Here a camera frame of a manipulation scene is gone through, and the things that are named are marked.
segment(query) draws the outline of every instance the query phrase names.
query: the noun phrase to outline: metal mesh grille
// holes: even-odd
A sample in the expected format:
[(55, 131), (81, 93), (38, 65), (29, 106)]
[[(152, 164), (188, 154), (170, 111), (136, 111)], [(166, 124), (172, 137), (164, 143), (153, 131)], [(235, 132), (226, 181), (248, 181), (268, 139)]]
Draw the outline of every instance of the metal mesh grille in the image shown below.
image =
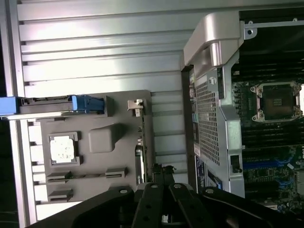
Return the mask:
[(215, 93), (208, 91), (207, 82), (196, 87), (199, 113), (200, 151), (219, 165), (219, 142)]

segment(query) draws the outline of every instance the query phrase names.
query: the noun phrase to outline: blue expansion slot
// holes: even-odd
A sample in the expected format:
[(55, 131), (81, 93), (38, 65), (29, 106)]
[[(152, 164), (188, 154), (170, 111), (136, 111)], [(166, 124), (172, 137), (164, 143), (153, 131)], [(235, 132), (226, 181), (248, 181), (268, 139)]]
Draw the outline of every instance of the blue expansion slot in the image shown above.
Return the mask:
[(261, 161), (261, 162), (248, 162), (243, 163), (243, 169), (257, 169), (257, 168), (273, 168), (273, 167), (282, 167), (284, 164), (278, 163), (277, 161)]

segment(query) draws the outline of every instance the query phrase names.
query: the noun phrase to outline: motherboard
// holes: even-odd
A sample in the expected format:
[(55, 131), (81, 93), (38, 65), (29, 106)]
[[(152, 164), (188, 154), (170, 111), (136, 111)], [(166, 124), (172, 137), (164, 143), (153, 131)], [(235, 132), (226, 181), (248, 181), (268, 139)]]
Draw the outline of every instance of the motherboard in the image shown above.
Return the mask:
[(282, 213), (304, 209), (304, 60), (241, 56), (232, 67), (245, 197)]

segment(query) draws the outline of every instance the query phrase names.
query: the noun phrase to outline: blue latch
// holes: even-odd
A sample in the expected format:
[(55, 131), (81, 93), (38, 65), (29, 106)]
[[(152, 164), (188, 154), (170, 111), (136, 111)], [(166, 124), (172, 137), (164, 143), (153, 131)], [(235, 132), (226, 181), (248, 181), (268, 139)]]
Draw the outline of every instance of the blue latch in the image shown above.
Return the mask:
[(0, 97), (0, 115), (19, 113), (19, 98), (15, 96)]
[(88, 95), (73, 95), (72, 96), (73, 111), (98, 111), (105, 113), (105, 102), (102, 98), (94, 98)]

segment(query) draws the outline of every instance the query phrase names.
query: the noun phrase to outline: metal clip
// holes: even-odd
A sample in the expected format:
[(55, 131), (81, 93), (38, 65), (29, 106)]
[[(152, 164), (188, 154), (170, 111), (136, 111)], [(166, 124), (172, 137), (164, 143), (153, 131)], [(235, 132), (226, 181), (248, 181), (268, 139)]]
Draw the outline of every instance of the metal clip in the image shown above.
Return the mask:
[(143, 109), (143, 100), (137, 99), (136, 101), (129, 100), (128, 101), (128, 111), (135, 110), (136, 117), (141, 116), (141, 109)]

